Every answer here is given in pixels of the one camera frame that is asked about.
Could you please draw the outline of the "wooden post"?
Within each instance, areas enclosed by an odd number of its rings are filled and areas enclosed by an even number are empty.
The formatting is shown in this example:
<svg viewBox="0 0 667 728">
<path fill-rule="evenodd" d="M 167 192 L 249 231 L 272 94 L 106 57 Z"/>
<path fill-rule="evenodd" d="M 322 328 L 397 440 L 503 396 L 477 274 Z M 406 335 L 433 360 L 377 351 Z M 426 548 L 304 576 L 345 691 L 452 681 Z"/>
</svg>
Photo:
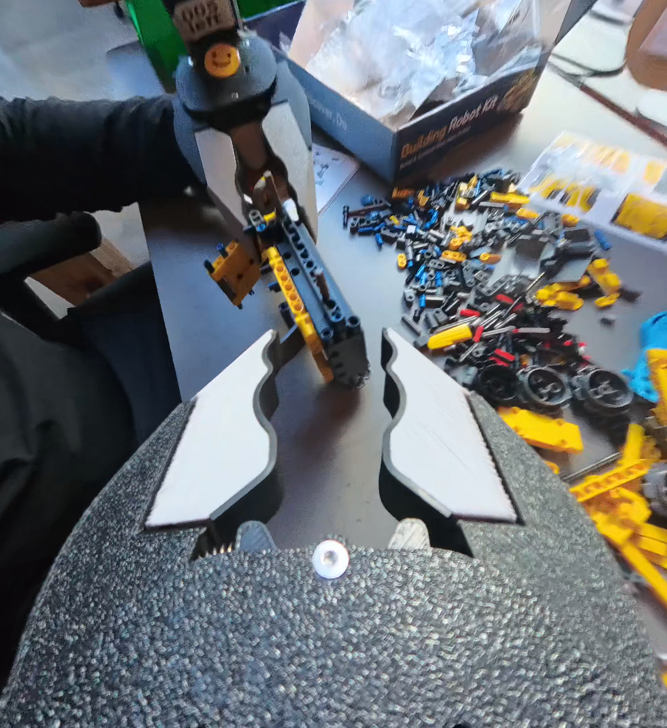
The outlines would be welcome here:
<svg viewBox="0 0 667 728">
<path fill-rule="evenodd" d="M 32 274 L 30 278 L 72 306 L 131 272 L 135 266 L 108 239 L 94 250 Z"/>
</svg>

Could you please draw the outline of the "pile of building block parts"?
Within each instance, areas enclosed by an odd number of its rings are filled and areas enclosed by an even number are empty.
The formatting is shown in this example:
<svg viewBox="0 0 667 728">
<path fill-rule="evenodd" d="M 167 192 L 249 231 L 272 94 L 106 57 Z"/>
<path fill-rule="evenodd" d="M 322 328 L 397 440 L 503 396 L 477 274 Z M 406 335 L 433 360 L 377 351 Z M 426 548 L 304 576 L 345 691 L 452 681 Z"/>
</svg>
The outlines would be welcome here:
<svg viewBox="0 0 667 728">
<path fill-rule="evenodd" d="M 445 550 L 352 554 L 333 620 L 333 702 L 365 726 L 667 726 L 667 686 L 607 541 L 584 506 L 636 506 L 631 486 L 650 462 L 638 448 L 569 491 L 538 453 L 580 455 L 583 436 L 562 410 L 580 403 L 571 379 L 536 353 L 558 321 L 520 323 L 520 288 L 496 288 L 462 326 L 475 367 L 442 369 L 464 387 L 518 511 L 516 522 L 448 519 L 407 491 L 382 462 L 383 504 L 414 518 Z M 430 359 L 427 345 L 417 350 Z"/>
</svg>

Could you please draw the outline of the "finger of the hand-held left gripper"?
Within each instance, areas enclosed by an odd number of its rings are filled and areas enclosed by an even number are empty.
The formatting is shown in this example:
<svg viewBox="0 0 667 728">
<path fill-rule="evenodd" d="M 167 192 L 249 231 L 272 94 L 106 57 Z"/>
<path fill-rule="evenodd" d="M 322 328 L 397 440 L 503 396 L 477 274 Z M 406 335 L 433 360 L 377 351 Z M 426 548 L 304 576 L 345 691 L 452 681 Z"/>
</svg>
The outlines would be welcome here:
<svg viewBox="0 0 667 728">
<path fill-rule="evenodd" d="M 257 246 L 256 239 L 245 232 L 249 219 L 237 186 L 237 157 L 231 137 L 216 129 L 202 129 L 194 134 L 207 190 L 218 208 L 232 240 L 242 246 Z"/>
<path fill-rule="evenodd" d="M 285 168 L 289 197 L 309 234 L 318 234 L 311 121 L 307 103 L 302 110 L 290 103 L 273 105 L 264 118 L 264 137 Z"/>
</svg>

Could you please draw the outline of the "blue plastic toy part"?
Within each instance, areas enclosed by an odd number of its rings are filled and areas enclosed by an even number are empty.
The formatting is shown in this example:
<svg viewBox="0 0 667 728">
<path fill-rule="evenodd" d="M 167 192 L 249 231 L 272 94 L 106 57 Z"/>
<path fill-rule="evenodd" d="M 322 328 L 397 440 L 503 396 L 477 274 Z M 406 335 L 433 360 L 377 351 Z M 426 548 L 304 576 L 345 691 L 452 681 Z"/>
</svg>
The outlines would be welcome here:
<svg viewBox="0 0 667 728">
<path fill-rule="evenodd" d="M 667 350 L 667 312 L 648 318 L 640 327 L 640 354 L 631 369 L 622 369 L 630 389 L 642 399 L 656 403 L 658 393 L 651 381 L 647 351 Z"/>
</svg>

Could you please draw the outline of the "person's left hand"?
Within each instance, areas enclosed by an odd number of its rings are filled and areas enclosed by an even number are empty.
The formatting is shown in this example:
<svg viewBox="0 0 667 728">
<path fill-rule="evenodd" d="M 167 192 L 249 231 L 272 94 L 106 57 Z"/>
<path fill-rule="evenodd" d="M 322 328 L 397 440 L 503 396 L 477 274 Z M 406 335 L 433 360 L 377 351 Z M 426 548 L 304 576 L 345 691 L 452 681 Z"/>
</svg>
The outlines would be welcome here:
<svg viewBox="0 0 667 728">
<path fill-rule="evenodd" d="M 262 127 L 251 122 L 230 132 L 236 160 L 236 184 L 245 204 L 261 213 L 281 208 L 289 196 L 287 170 L 270 149 Z"/>
</svg>

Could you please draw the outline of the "instruction booklet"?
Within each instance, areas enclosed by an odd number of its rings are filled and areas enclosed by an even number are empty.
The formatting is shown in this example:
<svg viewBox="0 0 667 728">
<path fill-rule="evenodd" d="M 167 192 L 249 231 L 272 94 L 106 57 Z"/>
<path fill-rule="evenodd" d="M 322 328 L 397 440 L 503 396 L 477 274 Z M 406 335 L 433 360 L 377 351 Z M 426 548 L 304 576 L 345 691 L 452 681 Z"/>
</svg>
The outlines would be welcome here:
<svg viewBox="0 0 667 728">
<path fill-rule="evenodd" d="M 359 169 L 359 161 L 320 143 L 312 145 L 317 214 L 321 216 Z"/>
</svg>

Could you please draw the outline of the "crumpled clear plastic bags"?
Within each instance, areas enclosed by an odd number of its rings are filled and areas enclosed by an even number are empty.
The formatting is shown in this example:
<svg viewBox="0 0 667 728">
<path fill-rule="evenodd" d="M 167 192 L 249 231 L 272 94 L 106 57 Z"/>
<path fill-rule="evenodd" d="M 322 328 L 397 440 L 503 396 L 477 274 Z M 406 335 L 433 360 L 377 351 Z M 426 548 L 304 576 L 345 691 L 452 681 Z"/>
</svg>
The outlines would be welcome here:
<svg viewBox="0 0 667 728">
<path fill-rule="evenodd" d="M 368 116 L 398 129 L 543 50 L 541 2 L 313 2 L 317 27 L 299 23 L 295 62 Z"/>
</svg>

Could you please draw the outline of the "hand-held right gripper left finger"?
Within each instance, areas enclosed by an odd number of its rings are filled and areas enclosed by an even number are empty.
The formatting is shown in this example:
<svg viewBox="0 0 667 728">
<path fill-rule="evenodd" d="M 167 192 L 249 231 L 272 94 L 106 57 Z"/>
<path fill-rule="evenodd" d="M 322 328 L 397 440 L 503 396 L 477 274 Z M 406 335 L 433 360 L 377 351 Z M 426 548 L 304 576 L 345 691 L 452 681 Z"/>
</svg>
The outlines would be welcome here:
<svg viewBox="0 0 667 728">
<path fill-rule="evenodd" d="M 145 528 L 216 519 L 274 472 L 280 344 L 265 332 L 192 399 Z"/>
</svg>

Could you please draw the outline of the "blue cardboard kit box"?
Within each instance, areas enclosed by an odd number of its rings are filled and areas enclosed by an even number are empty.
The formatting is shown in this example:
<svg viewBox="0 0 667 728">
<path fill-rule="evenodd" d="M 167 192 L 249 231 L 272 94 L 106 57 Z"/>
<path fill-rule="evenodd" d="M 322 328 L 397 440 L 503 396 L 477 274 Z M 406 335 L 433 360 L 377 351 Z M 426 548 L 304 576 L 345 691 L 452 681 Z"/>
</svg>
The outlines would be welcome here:
<svg viewBox="0 0 667 728">
<path fill-rule="evenodd" d="M 304 2 L 292 37 L 281 33 L 278 44 L 271 44 L 301 83 L 309 101 L 312 123 L 392 183 L 428 170 L 454 147 L 513 122 L 530 103 L 555 46 L 595 4 L 541 2 L 544 48 L 533 66 L 508 71 L 487 85 L 415 116 L 393 130 L 316 80 L 295 62 L 295 56 L 290 56 L 290 50 L 317 48 L 316 41 L 294 42 L 299 23 L 304 30 L 317 27 L 312 3 Z"/>
</svg>

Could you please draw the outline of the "green plastic bin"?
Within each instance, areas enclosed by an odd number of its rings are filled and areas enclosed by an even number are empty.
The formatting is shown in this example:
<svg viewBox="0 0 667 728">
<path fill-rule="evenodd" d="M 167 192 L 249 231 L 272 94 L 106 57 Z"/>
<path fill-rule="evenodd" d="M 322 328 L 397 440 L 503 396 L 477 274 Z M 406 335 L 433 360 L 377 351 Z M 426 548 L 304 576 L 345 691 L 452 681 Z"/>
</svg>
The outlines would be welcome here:
<svg viewBox="0 0 667 728">
<path fill-rule="evenodd" d="M 187 54 L 183 40 L 161 1 L 120 2 L 132 22 L 140 46 L 146 53 L 157 79 L 167 92 L 174 90 L 178 60 Z M 279 35 L 292 37 L 304 2 L 237 1 L 247 26 L 277 45 Z"/>
</svg>

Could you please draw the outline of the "black yellow toy block vehicle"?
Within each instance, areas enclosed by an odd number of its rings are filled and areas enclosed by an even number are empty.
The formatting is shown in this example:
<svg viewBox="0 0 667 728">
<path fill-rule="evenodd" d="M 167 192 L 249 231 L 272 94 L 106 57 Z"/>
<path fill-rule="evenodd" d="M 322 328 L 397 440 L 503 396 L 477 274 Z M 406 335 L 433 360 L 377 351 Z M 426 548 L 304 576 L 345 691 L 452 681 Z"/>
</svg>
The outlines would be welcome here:
<svg viewBox="0 0 667 728">
<path fill-rule="evenodd" d="M 361 319 L 326 267 L 295 200 L 279 195 L 270 169 L 251 194 L 242 232 L 252 238 L 258 258 L 232 240 L 218 246 L 215 260 L 204 262 L 207 274 L 238 308 L 261 275 L 271 274 L 268 287 L 284 300 L 279 305 L 287 326 L 282 359 L 306 348 L 324 381 L 362 387 L 370 363 Z"/>
</svg>

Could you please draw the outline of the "grey desk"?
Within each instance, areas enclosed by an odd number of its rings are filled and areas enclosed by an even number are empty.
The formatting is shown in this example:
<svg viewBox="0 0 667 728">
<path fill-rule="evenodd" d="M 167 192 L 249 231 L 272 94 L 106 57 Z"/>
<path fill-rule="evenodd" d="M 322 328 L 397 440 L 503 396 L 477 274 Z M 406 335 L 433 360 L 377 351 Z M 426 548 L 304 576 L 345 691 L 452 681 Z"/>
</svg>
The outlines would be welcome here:
<svg viewBox="0 0 667 728">
<path fill-rule="evenodd" d="M 547 69 L 521 116 L 440 154 L 424 179 L 493 168 L 524 173 L 561 132 L 667 162 L 667 146 L 655 132 L 646 132 Z M 411 340 L 400 322 L 403 276 L 395 250 L 378 250 L 370 240 L 352 238 L 341 223 L 343 205 L 388 190 L 379 177 L 360 168 L 320 218 L 322 255 L 362 318 L 371 376 L 355 391 L 326 386 L 302 351 L 276 378 L 280 404 L 274 427 L 284 498 L 268 529 L 281 548 L 307 547 L 329 535 L 360 547 L 384 548 L 395 530 L 378 488 L 382 438 L 391 422 L 383 404 L 381 332 L 393 327 Z M 280 296 L 262 279 L 243 310 L 229 303 L 203 266 L 215 252 L 212 224 L 217 220 L 196 200 L 144 206 L 141 218 L 177 381 L 187 400 L 261 334 L 282 324 L 276 308 Z M 667 311 L 667 256 L 610 240 L 615 272 L 641 295 L 634 303 L 618 301 L 609 310 L 616 317 L 611 325 L 601 324 L 605 313 L 587 301 L 572 314 L 566 330 L 585 342 L 596 364 L 619 371 L 638 358 L 642 322 Z"/>
</svg>

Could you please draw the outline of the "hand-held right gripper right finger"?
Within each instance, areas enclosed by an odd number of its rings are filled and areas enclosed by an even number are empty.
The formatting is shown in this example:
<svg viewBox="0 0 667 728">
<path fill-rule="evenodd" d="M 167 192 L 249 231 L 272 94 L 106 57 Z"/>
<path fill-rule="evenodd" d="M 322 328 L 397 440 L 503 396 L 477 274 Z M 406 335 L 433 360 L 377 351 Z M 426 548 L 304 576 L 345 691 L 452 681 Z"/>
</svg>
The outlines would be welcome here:
<svg viewBox="0 0 667 728">
<path fill-rule="evenodd" d="M 516 522 L 467 390 L 393 328 L 381 333 L 385 471 L 449 519 Z"/>
</svg>

